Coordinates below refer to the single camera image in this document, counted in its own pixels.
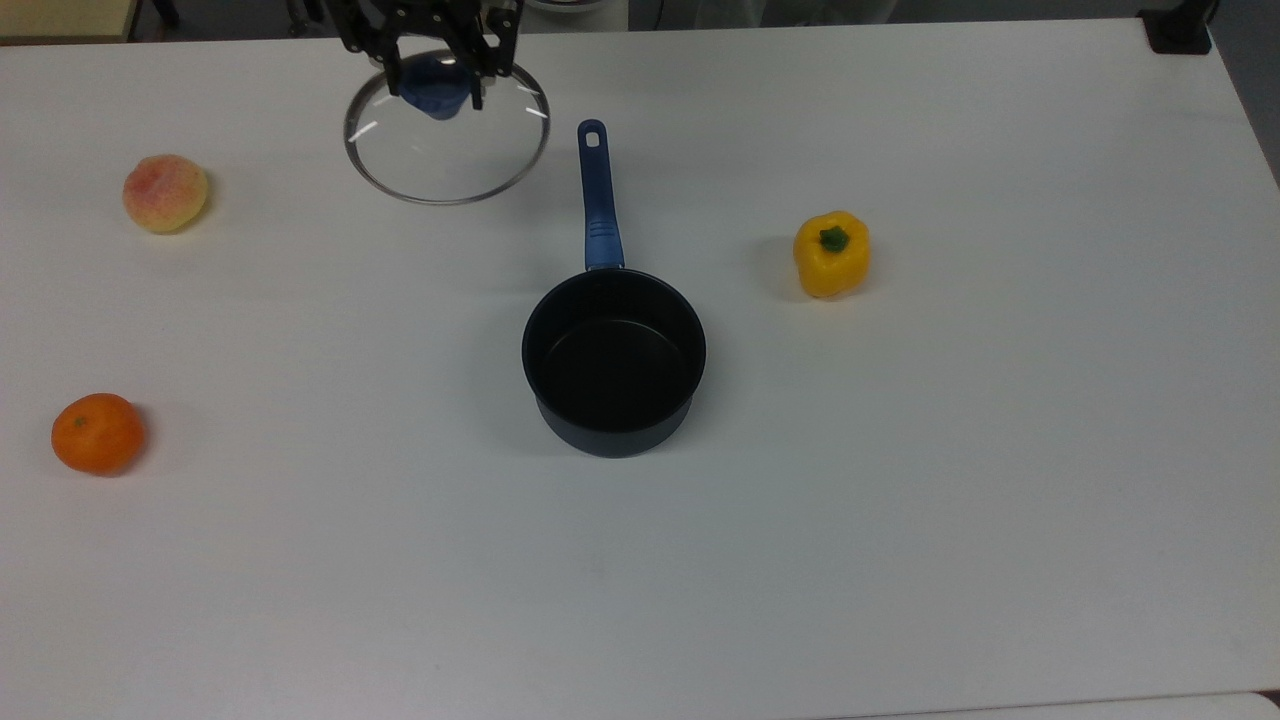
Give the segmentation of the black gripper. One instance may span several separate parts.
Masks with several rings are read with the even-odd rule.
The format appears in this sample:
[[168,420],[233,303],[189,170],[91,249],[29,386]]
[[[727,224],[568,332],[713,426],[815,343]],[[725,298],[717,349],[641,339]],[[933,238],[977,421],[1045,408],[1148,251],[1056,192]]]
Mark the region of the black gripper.
[[343,26],[338,33],[347,50],[381,67],[392,96],[401,96],[398,32],[458,29],[451,51],[467,76],[474,110],[485,108],[490,82],[512,74],[524,1],[323,1],[323,6],[335,27]]

